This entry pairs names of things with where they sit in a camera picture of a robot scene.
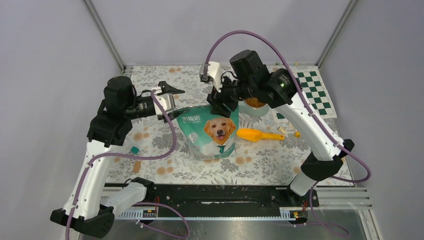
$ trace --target gray wall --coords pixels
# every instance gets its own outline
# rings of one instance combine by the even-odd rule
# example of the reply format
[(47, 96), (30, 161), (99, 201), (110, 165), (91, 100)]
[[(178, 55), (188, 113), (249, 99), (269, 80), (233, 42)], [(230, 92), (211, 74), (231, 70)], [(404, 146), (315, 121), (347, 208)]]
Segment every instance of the gray wall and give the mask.
[(82, 1), (0, 11), (0, 239), (65, 239), (50, 213), (74, 187), (90, 120), (120, 71)]
[[(423, 237), (424, 1), (359, 1), (321, 70), (385, 240)], [(365, 171), (355, 164), (357, 178)]]
[[(289, 63), (314, 64), (349, 0), (92, 0), (127, 65), (199, 64), (219, 37), (249, 30), (270, 40)], [(228, 63), (256, 50), (265, 63), (278, 62), (268, 46), (232, 36), (214, 52)]]

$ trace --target bowl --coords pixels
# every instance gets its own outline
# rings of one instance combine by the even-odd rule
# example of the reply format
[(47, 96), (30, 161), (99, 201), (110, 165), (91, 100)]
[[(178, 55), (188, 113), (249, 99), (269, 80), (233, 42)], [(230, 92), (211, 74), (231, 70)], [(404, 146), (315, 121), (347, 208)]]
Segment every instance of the bowl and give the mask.
[(257, 118), (265, 116), (271, 109), (270, 106), (268, 106), (268, 104), (265, 104), (264, 106), (261, 106), (261, 107), (253, 107), (248, 105), (244, 101), (238, 102), (238, 106), (239, 106), (240, 113), (247, 114), (249, 116), (257, 117)]

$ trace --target checkerboard mat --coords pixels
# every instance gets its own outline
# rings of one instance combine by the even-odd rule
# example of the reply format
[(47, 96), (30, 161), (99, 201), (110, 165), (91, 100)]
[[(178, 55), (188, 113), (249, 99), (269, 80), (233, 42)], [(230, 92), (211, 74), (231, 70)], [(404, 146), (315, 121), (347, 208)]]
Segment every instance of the checkerboard mat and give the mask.
[[(309, 102), (321, 118), (337, 118), (333, 102), (324, 85), (318, 67), (293, 66), (291, 70), (296, 76), (296, 79), (300, 81)], [(272, 110), (272, 115), (276, 123), (287, 121), (282, 114), (276, 112), (274, 109)]]

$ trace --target plastic scoop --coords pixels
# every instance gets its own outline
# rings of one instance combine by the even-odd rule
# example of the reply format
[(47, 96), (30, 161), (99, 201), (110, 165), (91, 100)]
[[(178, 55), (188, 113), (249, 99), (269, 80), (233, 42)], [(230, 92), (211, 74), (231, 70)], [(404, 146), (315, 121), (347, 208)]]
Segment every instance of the plastic scoop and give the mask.
[(283, 134), (275, 134), (275, 133), (265, 133), (261, 132), (258, 129), (250, 129), (250, 128), (240, 128), (237, 131), (237, 136), (242, 139), (246, 139), (251, 142), (257, 142), (261, 139), (271, 139), (271, 140), (284, 140)]

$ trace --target patterned mat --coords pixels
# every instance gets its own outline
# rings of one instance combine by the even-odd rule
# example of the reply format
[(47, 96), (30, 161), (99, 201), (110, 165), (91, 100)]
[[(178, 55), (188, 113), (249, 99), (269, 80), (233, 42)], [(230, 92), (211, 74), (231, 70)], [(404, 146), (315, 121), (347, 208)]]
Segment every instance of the patterned mat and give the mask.
[[(142, 90), (157, 86), (166, 81), (186, 93), (175, 95), (178, 108), (204, 105), (206, 95), (212, 86), (199, 81), (199, 65), (180, 66), (135, 66), (131, 80), (138, 94)], [(296, 73), (309, 71), (305, 67), (293, 67)], [(330, 128), (336, 131), (333, 118), (325, 119)], [(294, 137), (294, 130), (288, 121), (276, 123), (273, 112), (263, 117), (251, 117), (241, 113), (239, 127), (254, 128), (263, 132), (278, 133), (277, 128), (287, 131), (283, 141), (261, 140), (249, 142), (235, 137), (235, 156), (214, 160), (194, 160), (188, 152), (187, 139), (176, 121), (173, 121), (177, 134), (176, 150), (167, 158), (141, 161), (139, 172), (134, 172), (134, 159), (114, 158), (107, 178), (108, 183), (123, 183), (128, 178), (142, 177), (161, 184), (239, 184), (239, 185), (288, 185), (301, 170), (300, 166), (310, 153), (310, 148), (302, 138)], [(139, 149), (140, 156), (158, 156), (168, 151), (172, 145), (169, 126), (158, 121), (155, 116), (133, 121), (133, 128), (122, 147), (115, 151), (133, 154), (131, 148)], [(337, 174), (351, 179), (347, 164)], [(347, 186), (349, 183), (332, 178), (320, 182), (321, 186)]]

